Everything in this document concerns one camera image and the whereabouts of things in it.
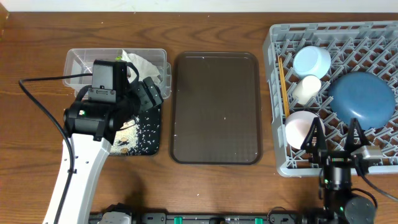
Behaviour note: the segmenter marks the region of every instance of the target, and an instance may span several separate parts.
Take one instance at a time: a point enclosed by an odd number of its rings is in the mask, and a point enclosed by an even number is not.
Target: white wall
[[[398,12],[398,0],[0,0],[8,11]]]

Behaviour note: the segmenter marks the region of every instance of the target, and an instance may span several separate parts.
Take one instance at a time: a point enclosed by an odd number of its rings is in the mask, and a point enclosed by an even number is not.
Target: white cloth
[[[131,62],[137,68],[139,72],[139,81],[142,81],[146,77],[151,77],[156,85],[160,84],[160,73],[157,67],[142,58],[141,56],[138,56],[136,54],[127,54],[127,52],[123,50],[122,60],[126,62]],[[127,74],[131,75],[129,78],[129,82],[132,82],[137,77],[136,73],[131,68],[128,69]]]

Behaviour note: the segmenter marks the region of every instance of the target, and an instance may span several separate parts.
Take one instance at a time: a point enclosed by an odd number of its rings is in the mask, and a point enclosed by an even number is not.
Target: white cup
[[[314,46],[304,47],[293,60],[293,69],[300,79],[307,75],[315,75],[321,79],[328,72],[330,65],[329,52]]]
[[[300,149],[310,131],[313,119],[317,117],[316,114],[308,111],[298,111],[288,116],[285,121],[287,143],[296,149]],[[322,122],[321,124],[322,131],[325,133],[325,126]]]
[[[309,75],[301,80],[293,90],[293,98],[298,98],[298,103],[305,105],[321,88],[321,80],[314,75]]]

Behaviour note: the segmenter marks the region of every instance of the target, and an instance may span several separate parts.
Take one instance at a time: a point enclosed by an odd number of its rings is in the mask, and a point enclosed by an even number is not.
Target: gray plastic basket
[[[303,47],[313,45],[327,49],[332,65],[322,78],[319,94],[305,106],[293,99],[292,92],[299,81],[292,68],[295,54]],[[382,78],[393,89],[398,99],[398,21],[342,22],[320,24],[276,24],[270,28],[262,46],[266,77],[272,105],[272,135],[277,171],[284,177],[318,175],[317,164],[308,162],[308,154],[287,144],[285,115],[280,92],[277,56],[282,57],[290,113],[307,110],[318,114],[326,128],[329,149],[342,150],[347,124],[340,121],[330,109],[333,100],[328,87],[337,78],[353,71],[371,72]],[[379,145],[385,158],[369,169],[371,174],[398,172],[398,106],[391,120],[381,129],[365,132],[371,144]]]

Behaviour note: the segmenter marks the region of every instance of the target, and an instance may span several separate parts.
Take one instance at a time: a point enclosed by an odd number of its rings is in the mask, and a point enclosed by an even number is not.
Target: brown tray
[[[185,52],[175,64],[172,158],[182,164],[256,163],[262,156],[257,58]]]

